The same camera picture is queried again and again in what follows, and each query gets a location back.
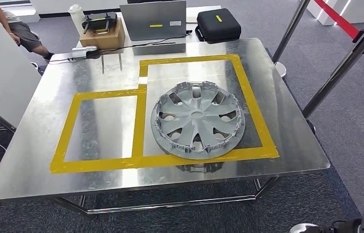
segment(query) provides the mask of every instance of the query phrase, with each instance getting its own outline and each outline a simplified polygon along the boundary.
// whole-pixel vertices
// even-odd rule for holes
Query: person
[[[2,10],[1,7],[0,23],[18,46],[22,45],[27,51],[39,54],[45,60],[50,60],[52,55],[54,55],[54,53],[49,52],[42,45],[39,38],[31,32],[31,29],[26,23],[20,21],[14,14]]]

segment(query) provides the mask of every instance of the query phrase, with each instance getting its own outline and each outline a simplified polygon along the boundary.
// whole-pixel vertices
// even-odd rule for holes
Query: shorts
[[[20,44],[26,48],[27,51],[32,52],[34,48],[42,45],[39,38],[31,32],[29,26],[24,22],[9,23],[9,27],[13,34],[20,38]]]

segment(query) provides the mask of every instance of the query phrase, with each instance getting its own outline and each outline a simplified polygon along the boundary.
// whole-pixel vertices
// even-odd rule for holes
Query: red rope barrier
[[[328,14],[338,25],[352,38],[354,39],[358,34],[358,29],[356,29],[352,24],[350,24],[346,19],[340,16],[336,11],[334,11],[330,6],[328,6],[323,0],[315,0],[315,2]]]

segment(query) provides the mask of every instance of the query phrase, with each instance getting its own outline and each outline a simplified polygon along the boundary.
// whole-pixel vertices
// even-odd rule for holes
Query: laptop
[[[186,1],[156,1],[119,7],[133,41],[186,35]]]

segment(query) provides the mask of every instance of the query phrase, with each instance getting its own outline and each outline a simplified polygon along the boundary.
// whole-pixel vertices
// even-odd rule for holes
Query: shoe
[[[52,56],[53,55],[55,55],[55,53],[53,53],[53,52],[49,52],[45,57],[43,57],[45,60],[47,60],[47,61],[49,61],[51,58],[52,58]]]

